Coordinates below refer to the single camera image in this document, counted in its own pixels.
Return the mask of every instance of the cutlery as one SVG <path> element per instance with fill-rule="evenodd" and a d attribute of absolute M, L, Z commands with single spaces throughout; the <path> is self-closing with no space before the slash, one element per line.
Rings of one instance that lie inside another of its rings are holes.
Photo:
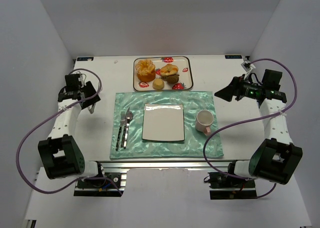
<path fill-rule="evenodd" d="M 118 151 L 119 149 L 119 142 L 120 142 L 120 136 L 121 136 L 121 131 L 122 131 L 122 127 L 125 125 L 126 123 L 126 114 L 124 111 L 121 111 L 121 116 L 120 116 L 121 120 L 120 120 L 120 126 L 119 126 L 119 132 L 118 132 L 118 138 L 116 139 L 116 146 L 115 146 L 115 150 Z"/>
<path fill-rule="evenodd" d="M 126 149 L 126 147 L 127 147 L 129 125 L 130 125 L 130 122 L 133 118 L 134 118 L 134 115 L 132 112 L 130 112 L 130 107 L 129 107 L 128 110 L 126 111 L 126 114 L 125 114 L 125 119 L 126 119 L 125 131 L 123 130 L 122 142 L 121 142 L 121 147 L 123 147 L 124 149 Z"/>

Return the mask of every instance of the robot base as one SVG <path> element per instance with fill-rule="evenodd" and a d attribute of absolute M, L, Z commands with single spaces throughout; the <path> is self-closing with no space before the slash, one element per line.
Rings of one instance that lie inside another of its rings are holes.
<path fill-rule="evenodd" d="M 118 188 L 121 187 L 121 173 L 105 173 L 105 176 L 113 180 Z M 103 197 L 120 197 L 118 191 L 111 184 L 107 188 L 99 191 L 109 184 L 109 181 L 104 180 L 79 180 L 76 184 L 73 195 L 74 196 L 103 196 Z"/>
<path fill-rule="evenodd" d="M 206 183 L 210 184 L 210 199 L 256 199 L 256 184 L 254 180 L 244 181 L 225 177 L 218 172 L 209 173 Z"/>

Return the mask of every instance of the pink mug handle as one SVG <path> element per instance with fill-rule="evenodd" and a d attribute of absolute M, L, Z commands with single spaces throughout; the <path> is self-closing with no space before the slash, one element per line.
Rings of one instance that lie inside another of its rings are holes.
<path fill-rule="evenodd" d="M 210 134 L 211 134 L 210 127 L 205 128 L 205 130 L 204 130 L 204 134 L 205 134 L 206 136 L 208 136 L 208 135 L 210 135 Z"/>

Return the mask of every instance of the white wall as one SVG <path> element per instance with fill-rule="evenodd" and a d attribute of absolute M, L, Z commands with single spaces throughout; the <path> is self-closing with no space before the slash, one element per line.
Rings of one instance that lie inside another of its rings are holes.
<path fill-rule="evenodd" d="M 0 0 L 0 23 L 0 227 L 20 227 L 31 189 L 17 172 L 17 146 L 56 111 L 72 60 L 40 0 Z M 38 141 L 49 127 L 22 148 L 20 160 L 30 180 L 40 166 Z"/>
<path fill-rule="evenodd" d="M 251 57 L 251 60 L 277 59 L 287 65 L 296 78 L 298 98 L 287 112 L 287 122 L 294 144 L 303 148 L 295 177 L 314 227 L 320 227 L 319 55 L 320 0 L 281 0 Z M 257 67 L 264 70 L 277 66 L 264 61 Z M 287 74 L 281 84 L 290 102 L 293 85 Z"/>
<path fill-rule="evenodd" d="M 279 0 L 41 0 L 73 57 L 251 54 Z"/>

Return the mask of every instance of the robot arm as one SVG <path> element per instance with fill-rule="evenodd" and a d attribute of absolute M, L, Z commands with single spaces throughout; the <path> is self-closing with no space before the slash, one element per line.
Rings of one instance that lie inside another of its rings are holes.
<path fill-rule="evenodd" d="M 81 73 L 66 75 L 65 82 L 66 86 L 62 88 L 58 96 L 58 110 L 96 93 L 90 81 L 84 83 Z M 39 142 L 38 150 L 48 178 L 101 175 L 100 164 L 94 161 L 85 161 L 74 139 L 79 113 L 85 108 L 93 113 L 95 104 L 99 100 L 100 97 L 96 95 L 93 99 L 66 109 L 56 118 L 48 138 Z"/>
<path fill-rule="evenodd" d="M 234 77 L 227 87 L 214 95 L 229 102 L 232 96 L 236 96 L 237 101 L 243 97 L 256 99 L 261 116 L 286 107 L 286 95 L 279 91 L 281 72 L 266 70 L 261 85 L 249 82 L 248 77 L 248 74 Z M 250 160 L 232 162 L 228 173 L 287 184 L 301 160 L 302 149 L 294 146 L 283 114 L 262 121 L 264 141 Z"/>

